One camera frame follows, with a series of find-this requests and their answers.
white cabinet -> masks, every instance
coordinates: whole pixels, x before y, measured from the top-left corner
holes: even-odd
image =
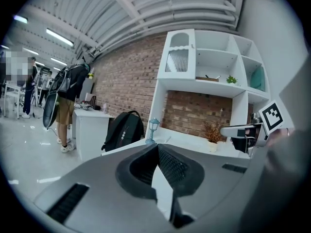
[[[258,70],[262,85],[253,88],[254,72]],[[227,83],[229,75],[238,80],[238,85]],[[206,76],[218,81],[202,80]],[[246,124],[248,105],[258,109],[270,99],[267,73],[253,41],[229,33],[193,29],[167,34],[149,119],[161,119],[168,90],[232,98],[230,125]]]
[[[195,34],[193,29],[168,32],[158,79],[195,80]]]
[[[74,110],[71,137],[76,139],[77,151],[83,162],[101,156],[110,118],[113,116],[102,111]]]

white wall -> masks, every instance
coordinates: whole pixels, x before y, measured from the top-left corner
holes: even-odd
[[[300,21],[285,0],[244,0],[238,31],[255,42],[266,67],[271,98],[281,107],[284,127],[293,127],[279,94],[308,54]]]

potted plant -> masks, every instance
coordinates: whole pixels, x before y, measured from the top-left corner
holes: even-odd
[[[237,85],[237,79],[229,75],[229,78],[227,78],[227,83],[231,85]]]
[[[222,127],[220,120],[204,123],[205,138],[208,140],[208,148],[210,152],[216,152],[217,143],[222,142],[223,136],[220,134],[220,129]]]

white counter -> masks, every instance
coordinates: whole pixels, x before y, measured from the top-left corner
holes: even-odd
[[[74,109],[71,137],[83,162],[101,156],[110,118],[114,117],[102,111]]]
[[[221,143],[216,152],[210,152],[208,150],[208,141],[205,138],[184,134],[177,131],[172,131],[159,127],[155,132],[154,140],[156,143],[167,143],[180,148],[188,149],[191,151],[196,151],[205,154],[235,157],[235,158],[246,158],[248,159],[248,154],[236,150],[231,143]],[[123,151],[129,148],[145,145],[145,139],[141,139],[137,142],[129,144],[127,146],[102,153],[102,156]]]

wooden tray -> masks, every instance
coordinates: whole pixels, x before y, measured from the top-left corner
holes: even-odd
[[[212,78],[195,77],[195,79],[196,80],[208,80],[208,81],[219,82],[219,79],[212,79]]]

